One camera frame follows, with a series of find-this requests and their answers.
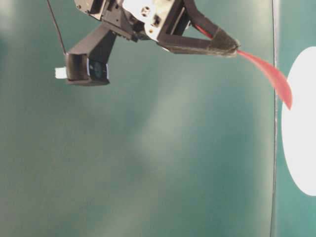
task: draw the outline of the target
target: white disc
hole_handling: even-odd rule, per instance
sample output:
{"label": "white disc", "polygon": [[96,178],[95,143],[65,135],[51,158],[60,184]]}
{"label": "white disc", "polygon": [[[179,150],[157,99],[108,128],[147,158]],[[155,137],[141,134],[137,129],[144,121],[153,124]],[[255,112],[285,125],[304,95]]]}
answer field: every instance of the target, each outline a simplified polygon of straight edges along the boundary
{"label": "white disc", "polygon": [[288,82],[291,111],[282,107],[282,139],[290,174],[304,193],[316,196],[316,47],[305,49],[295,60]]}

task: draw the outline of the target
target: red plastic strip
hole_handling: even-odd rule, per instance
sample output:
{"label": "red plastic strip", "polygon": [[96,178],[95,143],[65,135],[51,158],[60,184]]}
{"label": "red plastic strip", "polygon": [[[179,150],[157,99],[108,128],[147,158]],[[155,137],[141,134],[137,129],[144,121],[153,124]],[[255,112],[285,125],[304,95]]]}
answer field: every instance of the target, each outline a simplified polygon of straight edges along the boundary
{"label": "red plastic strip", "polygon": [[237,53],[256,65],[266,75],[280,99],[284,101],[290,110],[292,107],[292,91],[283,73],[256,56],[241,50],[237,50]]}

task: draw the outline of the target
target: robotic arm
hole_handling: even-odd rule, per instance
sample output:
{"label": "robotic arm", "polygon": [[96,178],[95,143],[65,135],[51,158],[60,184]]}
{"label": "robotic arm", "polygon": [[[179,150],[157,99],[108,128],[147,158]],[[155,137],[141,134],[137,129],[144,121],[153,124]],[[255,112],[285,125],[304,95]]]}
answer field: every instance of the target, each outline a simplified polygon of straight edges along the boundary
{"label": "robotic arm", "polygon": [[[134,42],[154,40],[177,54],[235,56],[239,47],[236,40],[198,11],[194,0],[75,0],[75,4],[101,24],[65,53],[69,84],[109,83],[107,62],[116,36]],[[210,40],[184,37],[189,25]]]}

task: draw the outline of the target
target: dark edge line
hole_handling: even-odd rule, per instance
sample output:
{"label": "dark edge line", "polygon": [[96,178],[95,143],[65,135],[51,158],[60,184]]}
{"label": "dark edge line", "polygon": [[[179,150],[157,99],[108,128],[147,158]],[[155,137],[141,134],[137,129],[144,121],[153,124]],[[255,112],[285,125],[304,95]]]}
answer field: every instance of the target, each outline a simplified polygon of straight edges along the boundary
{"label": "dark edge line", "polygon": [[[277,67],[277,20],[276,20],[276,1],[272,0],[272,21],[273,21],[273,48],[274,48],[274,66]],[[275,107],[275,142],[274,142],[274,160],[273,160],[273,190],[272,190],[272,210],[271,210],[271,224],[270,224],[270,237],[273,234],[274,220],[275,220],[275,202],[276,202],[276,181],[277,181],[277,126],[278,126],[278,97],[275,91],[274,107]]]}
{"label": "dark edge line", "polygon": [[62,49],[63,49],[63,53],[64,53],[64,55],[65,55],[65,54],[66,54],[66,50],[65,50],[63,38],[61,37],[61,33],[60,33],[60,30],[59,30],[59,27],[58,27],[58,24],[57,24],[57,21],[56,21],[56,18],[55,18],[53,9],[51,8],[51,5],[50,5],[49,0],[46,0],[46,1],[47,1],[48,9],[49,9],[49,11],[50,11],[51,18],[53,19],[54,25],[55,25],[56,30],[57,30],[57,35],[58,35],[59,42],[60,42],[60,44],[61,44],[61,47],[62,47]]}

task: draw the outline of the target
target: teal backdrop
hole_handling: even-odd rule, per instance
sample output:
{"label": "teal backdrop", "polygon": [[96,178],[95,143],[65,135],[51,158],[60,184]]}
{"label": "teal backdrop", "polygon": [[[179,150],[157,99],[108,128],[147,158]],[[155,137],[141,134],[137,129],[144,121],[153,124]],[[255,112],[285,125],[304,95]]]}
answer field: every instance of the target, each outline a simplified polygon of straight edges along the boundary
{"label": "teal backdrop", "polygon": [[[316,2],[314,0],[276,0],[275,17],[277,67],[288,75],[297,56],[316,46]],[[316,236],[316,197],[304,194],[294,183],[286,165],[281,134],[282,104],[278,101],[276,151],[276,192],[273,218],[274,237]]]}
{"label": "teal backdrop", "polygon": [[[67,49],[98,24],[51,4]],[[269,236],[274,91],[253,65],[119,38],[109,86],[68,86],[46,2],[0,6],[2,237]],[[197,6],[273,63],[272,1]]]}

